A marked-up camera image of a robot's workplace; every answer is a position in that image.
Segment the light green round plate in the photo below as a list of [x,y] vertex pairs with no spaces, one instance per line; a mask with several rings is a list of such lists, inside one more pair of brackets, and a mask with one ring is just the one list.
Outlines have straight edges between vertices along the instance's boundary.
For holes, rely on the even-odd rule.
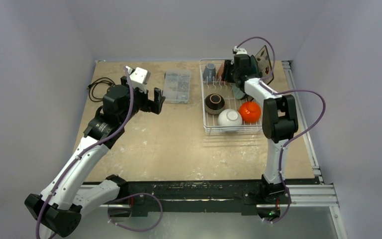
[[235,84],[232,84],[232,93],[235,99],[244,100],[247,98],[247,95],[239,89]]

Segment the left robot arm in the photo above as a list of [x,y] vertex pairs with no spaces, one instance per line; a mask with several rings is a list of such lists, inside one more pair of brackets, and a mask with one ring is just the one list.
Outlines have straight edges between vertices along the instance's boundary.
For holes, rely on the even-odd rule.
[[154,89],[154,99],[150,100],[142,84],[108,88],[66,165],[41,193],[28,195],[24,202],[36,220],[36,238],[67,237],[82,217],[102,204],[133,201],[134,195],[128,195],[124,181],[117,176],[109,176],[86,193],[80,193],[80,187],[123,135],[127,122],[139,111],[160,114],[164,101],[159,88]]

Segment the orange bowl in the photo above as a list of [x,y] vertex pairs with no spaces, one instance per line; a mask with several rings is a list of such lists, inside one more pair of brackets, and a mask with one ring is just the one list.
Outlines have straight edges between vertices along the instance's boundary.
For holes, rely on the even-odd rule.
[[261,107],[255,102],[243,103],[238,112],[240,113],[243,121],[247,123],[256,123],[262,115]]

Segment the square floral plate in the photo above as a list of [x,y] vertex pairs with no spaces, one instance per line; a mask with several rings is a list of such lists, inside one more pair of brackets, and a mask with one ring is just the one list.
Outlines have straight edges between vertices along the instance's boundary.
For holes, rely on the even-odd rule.
[[272,73],[272,63],[270,61],[270,56],[266,45],[258,51],[255,55],[255,59],[259,68],[260,76],[263,78],[263,82],[269,85],[273,81],[274,75]]

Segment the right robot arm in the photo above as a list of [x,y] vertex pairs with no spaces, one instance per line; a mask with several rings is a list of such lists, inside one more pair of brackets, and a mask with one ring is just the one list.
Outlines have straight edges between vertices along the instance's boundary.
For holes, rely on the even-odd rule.
[[295,98],[279,93],[261,79],[254,56],[238,52],[224,65],[224,78],[262,104],[262,131],[268,140],[267,164],[261,178],[260,198],[267,203],[285,192],[288,144],[298,131]]

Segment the brown rimmed beige bowl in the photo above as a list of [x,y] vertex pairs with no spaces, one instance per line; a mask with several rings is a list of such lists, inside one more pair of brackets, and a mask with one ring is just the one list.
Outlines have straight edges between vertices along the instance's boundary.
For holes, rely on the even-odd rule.
[[225,109],[225,99],[220,94],[210,94],[204,99],[204,109],[210,115],[219,115]]

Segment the pink flowered mug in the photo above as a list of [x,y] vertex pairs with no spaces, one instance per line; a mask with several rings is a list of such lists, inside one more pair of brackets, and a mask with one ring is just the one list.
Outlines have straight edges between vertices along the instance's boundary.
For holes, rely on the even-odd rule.
[[216,79],[217,81],[225,81],[226,79],[227,66],[226,61],[223,61],[222,64],[218,67]]

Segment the grey printed mug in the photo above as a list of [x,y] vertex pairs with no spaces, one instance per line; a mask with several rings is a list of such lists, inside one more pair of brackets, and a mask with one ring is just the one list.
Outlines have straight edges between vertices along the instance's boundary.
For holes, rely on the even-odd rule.
[[213,63],[207,63],[203,71],[203,81],[211,83],[216,78],[216,66]]

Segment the white bowl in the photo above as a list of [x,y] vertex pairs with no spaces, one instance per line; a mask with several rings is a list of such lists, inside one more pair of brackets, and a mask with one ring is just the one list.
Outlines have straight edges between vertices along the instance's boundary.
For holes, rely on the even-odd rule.
[[238,111],[225,109],[218,115],[217,123],[222,132],[236,132],[240,129],[243,119]]

